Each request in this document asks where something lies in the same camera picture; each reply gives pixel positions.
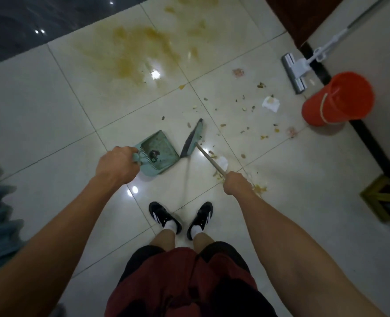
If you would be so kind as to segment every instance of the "white wall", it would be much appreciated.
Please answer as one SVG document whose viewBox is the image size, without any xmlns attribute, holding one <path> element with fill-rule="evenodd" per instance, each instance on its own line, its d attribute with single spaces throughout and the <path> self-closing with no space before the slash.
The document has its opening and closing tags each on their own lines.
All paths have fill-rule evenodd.
<svg viewBox="0 0 390 317">
<path fill-rule="evenodd" d="M 350 24 L 377 0 L 344 0 L 308 42 L 316 48 Z M 323 62 L 333 76 L 355 71 L 372 84 L 376 102 L 364 119 L 390 159 L 390 0 L 348 35 Z"/>
</svg>

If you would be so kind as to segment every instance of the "dark marble floor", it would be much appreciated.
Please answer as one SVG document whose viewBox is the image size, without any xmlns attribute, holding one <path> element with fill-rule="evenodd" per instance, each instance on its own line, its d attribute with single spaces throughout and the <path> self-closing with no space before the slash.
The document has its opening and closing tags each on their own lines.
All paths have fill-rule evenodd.
<svg viewBox="0 0 390 317">
<path fill-rule="evenodd" d="M 145 0 L 0 0 L 0 62 Z"/>
</svg>

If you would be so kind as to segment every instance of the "black baseboard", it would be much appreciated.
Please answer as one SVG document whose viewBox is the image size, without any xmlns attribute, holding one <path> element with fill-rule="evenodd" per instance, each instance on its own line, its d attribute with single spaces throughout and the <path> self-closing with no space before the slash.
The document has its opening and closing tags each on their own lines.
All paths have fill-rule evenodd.
<svg viewBox="0 0 390 317">
<path fill-rule="evenodd" d="M 313 55 L 313 49 L 308 42 L 305 42 L 299 50 L 307 59 Z M 327 85 L 330 82 L 331 75 L 322 63 L 313 61 L 311 63 L 311 68 L 324 85 Z M 365 123 L 362 120 L 352 120 L 350 121 L 350 124 L 377 161 L 384 175 L 390 178 L 390 160 L 378 144 L 377 140 L 372 136 Z"/>
</svg>

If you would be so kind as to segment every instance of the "red bucket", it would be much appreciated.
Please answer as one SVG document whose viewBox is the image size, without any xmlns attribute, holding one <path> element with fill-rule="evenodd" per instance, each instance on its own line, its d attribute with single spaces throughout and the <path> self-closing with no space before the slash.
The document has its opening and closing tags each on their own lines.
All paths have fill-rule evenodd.
<svg viewBox="0 0 390 317">
<path fill-rule="evenodd" d="M 314 126 L 362 119 L 371 111 L 374 99 L 372 87 L 364 77 L 342 72 L 304 102 L 302 116 Z"/>
</svg>

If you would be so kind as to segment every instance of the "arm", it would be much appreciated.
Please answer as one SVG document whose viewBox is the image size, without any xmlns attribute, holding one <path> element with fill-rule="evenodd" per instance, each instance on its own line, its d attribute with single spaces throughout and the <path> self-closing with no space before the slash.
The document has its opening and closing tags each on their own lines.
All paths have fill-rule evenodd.
<svg viewBox="0 0 390 317">
<path fill-rule="evenodd" d="M 136 148 L 115 147 L 84 190 L 0 269 L 0 316 L 47 316 L 57 304 L 110 197 L 134 179 Z"/>
<path fill-rule="evenodd" d="M 224 191 L 239 202 L 258 258 L 293 316 L 384 316 L 314 239 L 258 197 L 241 174 L 230 172 Z"/>
</svg>

